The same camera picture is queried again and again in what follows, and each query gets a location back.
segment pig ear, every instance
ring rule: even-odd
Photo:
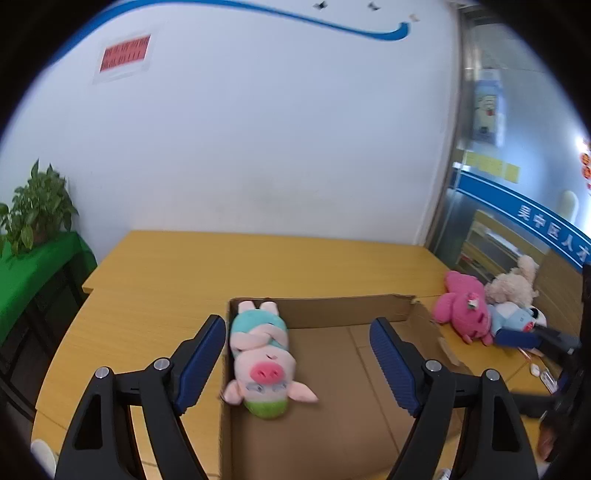
[[[264,301],[261,303],[261,310],[265,310],[266,312],[270,312],[279,316],[279,309],[277,308],[277,303],[274,301]]]
[[[318,401],[318,397],[314,395],[314,392],[309,389],[308,386],[300,382],[291,382],[287,387],[287,396],[292,400],[305,401],[308,403],[314,403]]]
[[[222,395],[222,398],[225,402],[229,403],[230,405],[240,405],[244,395],[242,395],[242,389],[238,383],[238,380],[232,380]]]
[[[255,310],[255,304],[252,301],[245,300],[238,304],[238,313],[242,313],[247,310]]]

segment yellow sticky note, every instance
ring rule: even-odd
[[[479,163],[478,157],[480,157],[480,155],[478,155],[477,153],[466,152],[466,165],[468,167],[477,167]]]
[[[506,165],[505,180],[512,181],[513,183],[517,183],[519,181],[519,167],[517,165],[513,165],[512,163],[508,163]]]
[[[496,158],[488,157],[488,170],[487,172],[495,177],[503,175],[503,161]]]

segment blue sign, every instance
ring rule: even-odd
[[[509,217],[532,232],[577,270],[591,260],[591,239],[561,216],[490,180],[462,171],[457,191]]]

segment red poster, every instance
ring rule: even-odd
[[[107,47],[100,64],[100,71],[104,72],[133,61],[142,61],[146,56],[149,41],[150,36],[147,35]]]

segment wooden table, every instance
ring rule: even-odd
[[[444,293],[447,268],[423,247],[263,235],[131,232],[85,282],[89,298],[66,333],[37,400],[33,439],[59,452],[97,367],[143,369],[192,337],[211,313],[226,317],[233,297],[415,294],[429,305]],[[446,338],[469,368],[515,374],[525,360],[496,347]],[[183,424],[204,470],[220,475],[221,361]],[[147,474],[158,478],[145,424],[133,409]]]

